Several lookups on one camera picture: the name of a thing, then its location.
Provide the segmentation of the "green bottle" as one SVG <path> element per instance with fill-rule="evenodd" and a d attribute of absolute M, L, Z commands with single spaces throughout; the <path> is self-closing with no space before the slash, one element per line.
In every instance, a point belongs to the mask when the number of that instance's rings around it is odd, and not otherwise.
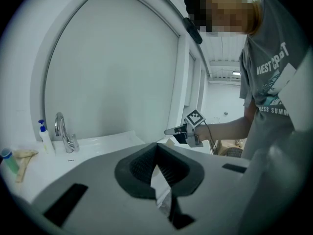
<path fill-rule="evenodd" d="M 16 162 L 16 159 L 13 156 L 13 152 L 10 148 L 4 148 L 0 152 L 0 156 L 3 158 L 9 169 L 14 173 L 17 174 L 19 171 L 19 165 Z"/>

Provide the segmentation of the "wide pale roller blind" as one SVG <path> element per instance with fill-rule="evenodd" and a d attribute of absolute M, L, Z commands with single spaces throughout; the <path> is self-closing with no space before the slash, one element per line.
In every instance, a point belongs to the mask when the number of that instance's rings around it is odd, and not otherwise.
<path fill-rule="evenodd" d="M 178 36 L 138 0 L 88 0 L 53 52 L 45 85 L 45 118 L 78 139 L 134 131 L 163 137 L 172 101 Z"/>

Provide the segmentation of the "narrow pale roller blind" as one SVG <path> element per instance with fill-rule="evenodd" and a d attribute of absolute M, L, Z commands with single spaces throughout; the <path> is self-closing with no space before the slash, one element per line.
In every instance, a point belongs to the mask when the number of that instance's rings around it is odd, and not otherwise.
<path fill-rule="evenodd" d="M 188 88 L 186 94 L 186 104 L 190 106 L 192 90 L 193 90 L 193 81 L 194 81 L 194 73 L 195 73 L 195 59 L 191 54 L 189 54 L 189 69 L 188 69 Z"/>

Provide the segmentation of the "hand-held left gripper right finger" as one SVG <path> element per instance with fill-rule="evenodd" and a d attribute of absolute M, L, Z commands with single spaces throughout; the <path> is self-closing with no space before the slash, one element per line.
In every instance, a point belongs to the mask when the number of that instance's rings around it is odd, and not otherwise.
<path fill-rule="evenodd" d="M 249 160 L 159 143 L 156 162 L 172 188 L 169 220 L 156 235 L 239 235 Z"/>

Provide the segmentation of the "person's right forearm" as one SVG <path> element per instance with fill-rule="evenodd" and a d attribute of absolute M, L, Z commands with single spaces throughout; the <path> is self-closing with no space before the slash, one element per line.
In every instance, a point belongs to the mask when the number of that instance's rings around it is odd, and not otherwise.
<path fill-rule="evenodd" d="M 240 140 L 248 137 L 252 120 L 246 116 L 219 124 L 201 124 L 195 129 L 200 142 L 204 140 Z"/>

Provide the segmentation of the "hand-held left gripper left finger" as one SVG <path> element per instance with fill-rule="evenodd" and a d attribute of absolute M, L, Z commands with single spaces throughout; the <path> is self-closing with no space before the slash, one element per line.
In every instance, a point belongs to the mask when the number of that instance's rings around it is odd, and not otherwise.
<path fill-rule="evenodd" d="M 169 235 L 172 225 L 155 200 L 130 196 L 114 176 L 117 163 L 147 144 L 90 158 L 48 185 L 32 202 L 45 213 L 73 184 L 87 186 L 62 229 L 76 235 Z"/>

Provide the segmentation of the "person's grey t-shirt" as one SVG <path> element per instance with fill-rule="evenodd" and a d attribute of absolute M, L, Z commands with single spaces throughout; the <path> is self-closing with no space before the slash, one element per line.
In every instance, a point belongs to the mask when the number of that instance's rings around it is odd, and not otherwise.
<path fill-rule="evenodd" d="M 278 94 L 294 76 L 309 47 L 288 0 L 260 2 L 261 26 L 247 36 L 239 57 L 240 98 L 245 107 L 251 102 L 257 107 L 242 153 L 242 158 L 249 160 L 258 149 L 271 146 L 294 130 Z"/>

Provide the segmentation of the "white vanity cabinet with sink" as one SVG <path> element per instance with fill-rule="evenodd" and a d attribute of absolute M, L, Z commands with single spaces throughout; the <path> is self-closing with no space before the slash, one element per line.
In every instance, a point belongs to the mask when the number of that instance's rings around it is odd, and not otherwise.
<path fill-rule="evenodd" d="M 80 167 L 85 161 L 91 160 L 96 162 L 94 170 L 88 169 L 83 172 L 79 169 L 80 178 L 76 183 L 88 185 L 98 177 L 100 178 L 99 186 L 104 189 L 104 193 L 93 194 L 88 198 L 88 209 L 84 211 L 84 214 L 136 216 L 144 212 L 147 216 L 149 212 L 143 207 L 145 200 L 137 199 L 135 205 L 127 206 L 129 196 L 124 196 L 122 200 L 117 199 L 118 184 L 114 178 L 115 166 L 109 162 L 109 158 L 117 151 L 144 144 L 135 132 L 128 131 L 105 137 L 82 139 L 78 143 L 79 151 L 68 154 L 65 152 L 63 142 L 55 141 L 53 143 L 55 155 L 46 153 L 41 142 L 15 145 L 13 149 L 33 149 L 38 151 L 38 154 L 31 158 L 22 183 L 15 182 L 15 174 L 5 164 L 0 164 L 0 176 L 3 177 L 10 193 L 21 197 L 22 200 L 44 213 L 58 198 L 56 194 L 52 197 L 43 197 L 42 193 L 47 190 L 47 187 L 69 171 Z"/>

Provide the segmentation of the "chrome faucet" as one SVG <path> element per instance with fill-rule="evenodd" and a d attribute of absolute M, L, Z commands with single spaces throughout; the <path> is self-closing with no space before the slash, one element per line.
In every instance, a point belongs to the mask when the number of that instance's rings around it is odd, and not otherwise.
<path fill-rule="evenodd" d="M 76 135 L 73 134 L 71 138 L 67 134 L 64 116 L 58 112 L 55 117 L 55 135 L 62 137 L 63 144 L 67 153 L 78 152 L 80 147 Z"/>

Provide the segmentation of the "beige cloth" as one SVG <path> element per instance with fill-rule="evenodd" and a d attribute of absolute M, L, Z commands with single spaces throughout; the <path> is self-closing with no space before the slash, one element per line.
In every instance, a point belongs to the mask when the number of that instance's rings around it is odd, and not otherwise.
<path fill-rule="evenodd" d="M 20 162 L 19 170 L 15 179 L 16 183 L 22 183 L 26 168 L 32 157 L 38 154 L 38 151 L 33 149 L 17 149 L 13 151 L 13 156 Z"/>

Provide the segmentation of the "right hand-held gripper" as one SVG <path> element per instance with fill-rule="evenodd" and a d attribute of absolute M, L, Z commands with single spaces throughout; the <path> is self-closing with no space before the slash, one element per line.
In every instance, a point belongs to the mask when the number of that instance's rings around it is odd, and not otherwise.
<path fill-rule="evenodd" d="M 187 144 L 190 147 L 203 147 L 203 143 L 195 135 L 195 129 L 204 121 L 203 115 L 198 110 L 194 110 L 184 118 L 181 126 L 167 129 L 164 134 L 175 135 L 175 139 L 180 144 Z"/>

